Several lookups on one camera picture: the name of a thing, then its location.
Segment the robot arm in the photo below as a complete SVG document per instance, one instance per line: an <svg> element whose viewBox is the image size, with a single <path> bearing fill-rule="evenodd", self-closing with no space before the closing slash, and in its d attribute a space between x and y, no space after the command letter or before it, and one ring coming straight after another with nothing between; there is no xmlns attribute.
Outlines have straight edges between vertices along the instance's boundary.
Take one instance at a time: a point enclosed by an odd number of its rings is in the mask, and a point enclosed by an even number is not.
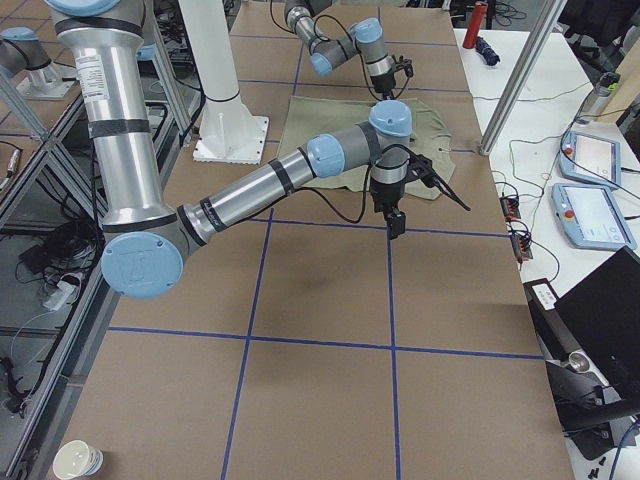
<svg viewBox="0 0 640 480"><path fill-rule="evenodd" d="M396 89L396 74L407 79L414 75L412 61L389 53L380 20L364 19L342 29L343 36L331 38L322 32L319 21L332 1L287 1L284 21L307 48L315 72L327 76L354 57L359 57L365 86L376 100L396 99L402 92Z"/></svg>
<svg viewBox="0 0 640 480"><path fill-rule="evenodd" d="M198 141L163 187L138 68L152 3L50 3L57 37L74 57L106 193L100 267L115 292L137 299L165 294L181 279L187 259L214 235L307 190L315 179L362 171L362 203L383 215L390 238L405 231L399 203L409 183L453 196L432 162L410 148L412 114L393 93L397 72L409 70L410 62L388 52L375 18L347 28L339 39L325 36L318 23L327 8L325 1L288 1L280 27L308 49L321 75L359 57L382 98L364 121L265 161L269 121L241 99L221 3L181 3L201 83L199 112L187 125Z"/></svg>

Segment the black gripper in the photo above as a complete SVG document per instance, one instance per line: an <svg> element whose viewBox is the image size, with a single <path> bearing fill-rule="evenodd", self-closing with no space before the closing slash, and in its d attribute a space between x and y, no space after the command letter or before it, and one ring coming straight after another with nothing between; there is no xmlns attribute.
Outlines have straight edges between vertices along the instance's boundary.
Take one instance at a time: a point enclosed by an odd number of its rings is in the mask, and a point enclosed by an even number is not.
<svg viewBox="0 0 640 480"><path fill-rule="evenodd" d="M433 170L433 162L421 154L385 152L372 167L372 199L374 211L384 213L387 238L394 240L406 231L406 215L398 209L405 184L417 180L427 188L436 188L465 211L471 208L455 193L449 184Z"/></svg>
<svg viewBox="0 0 640 480"><path fill-rule="evenodd" d="M401 92L406 88L408 81L414 75L413 62L404 57L384 57L383 59L369 65L369 77L374 91L382 98L396 98L394 89L396 87L395 75L403 72L406 76L405 84Z"/></svg>

